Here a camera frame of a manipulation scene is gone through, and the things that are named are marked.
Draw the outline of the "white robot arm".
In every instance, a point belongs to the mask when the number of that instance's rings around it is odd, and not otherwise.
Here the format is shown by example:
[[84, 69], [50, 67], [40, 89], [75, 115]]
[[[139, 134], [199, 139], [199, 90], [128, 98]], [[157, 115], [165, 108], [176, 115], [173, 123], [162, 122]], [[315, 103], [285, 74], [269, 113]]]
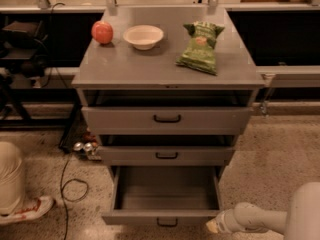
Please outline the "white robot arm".
[[262, 233], [268, 230], [283, 240], [320, 240], [320, 183], [310, 182], [293, 194], [287, 211], [264, 210], [241, 202], [206, 223], [212, 233]]

